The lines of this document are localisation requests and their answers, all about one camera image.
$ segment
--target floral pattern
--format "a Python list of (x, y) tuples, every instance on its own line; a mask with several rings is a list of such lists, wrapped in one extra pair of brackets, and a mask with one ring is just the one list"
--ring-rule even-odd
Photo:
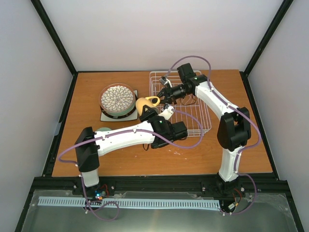
[(101, 97), (102, 106), (109, 112), (122, 112), (129, 108), (134, 101), (132, 91), (125, 86), (108, 88)]

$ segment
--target yellow mug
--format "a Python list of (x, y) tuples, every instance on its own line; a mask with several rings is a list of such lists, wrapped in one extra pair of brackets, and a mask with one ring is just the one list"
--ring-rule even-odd
[[(149, 99), (153, 99), (153, 98), (157, 98), (157, 101), (156, 103), (152, 103)], [(135, 103), (135, 106), (136, 106), (136, 109), (137, 109), (137, 112), (139, 113), (139, 115), (141, 116), (142, 112), (143, 112), (143, 107), (144, 105), (147, 105), (149, 106), (150, 108), (153, 108), (157, 114), (159, 114), (159, 109), (156, 108), (157, 105), (160, 104), (160, 98), (158, 98), (157, 96), (150, 96), (150, 97), (147, 97), (147, 98), (138, 98), (136, 100), (136, 103)]]

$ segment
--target gray floor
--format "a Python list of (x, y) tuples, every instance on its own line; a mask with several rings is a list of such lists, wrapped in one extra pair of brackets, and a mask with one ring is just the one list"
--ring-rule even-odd
[[(52, 191), (37, 193), (26, 218), (24, 232), (225, 232), (263, 231), (295, 232), (295, 223), (284, 196), (260, 194), (257, 202), (246, 213), (225, 216), (220, 212), (206, 210), (140, 210), (121, 209), (117, 220), (104, 222), (92, 214), (85, 214), (81, 207), (35, 206), (39, 195), (55, 196)], [(182, 198), (179, 194), (128, 193), (125, 198)], [(239, 208), (246, 207), (243, 200)], [(111, 218), (116, 209), (106, 208), (98, 214)]]

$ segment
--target patterned plate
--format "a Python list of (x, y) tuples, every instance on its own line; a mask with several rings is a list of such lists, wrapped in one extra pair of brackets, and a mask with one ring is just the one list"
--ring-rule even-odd
[(113, 84), (102, 90), (99, 103), (112, 116), (125, 115), (134, 108), (135, 94), (128, 85)]

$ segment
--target wooden tabletop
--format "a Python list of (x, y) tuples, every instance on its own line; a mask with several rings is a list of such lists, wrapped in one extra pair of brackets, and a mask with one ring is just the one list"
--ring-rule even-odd
[[(247, 107), (255, 122), (252, 109), (238, 70), (214, 70), (211, 74), (214, 86), (228, 100), (239, 107)], [(89, 72), (80, 73), (77, 77), (67, 121), (64, 127), (59, 153), (74, 145), (77, 137), (85, 127), (97, 130), (108, 127), (112, 130), (138, 124), (138, 120), (127, 122), (101, 122), (100, 92), (107, 85), (124, 83), (137, 89), (139, 97), (149, 96), (149, 72)], [(159, 149), (144, 151), (142, 145), (131, 146), (110, 152), (100, 157), (100, 176), (128, 175), (182, 175), (182, 174), (214, 174), (221, 166), (222, 148), (217, 141), (219, 120), (209, 110), (212, 129), (207, 132), (202, 143), (193, 149), (180, 149), (168, 145)], [(190, 137), (177, 144), (188, 146), (198, 141)], [(248, 145), (257, 141), (257, 133), (252, 127), (252, 138)], [(76, 160), (75, 151), (64, 155), (65, 160)], [(267, 173), (272, 172), (263, 143), (258, 147), (243, 152), (240, 172)], [(77, 176), (78, 168), (73, 164), (56, 161), (53, 176)]]

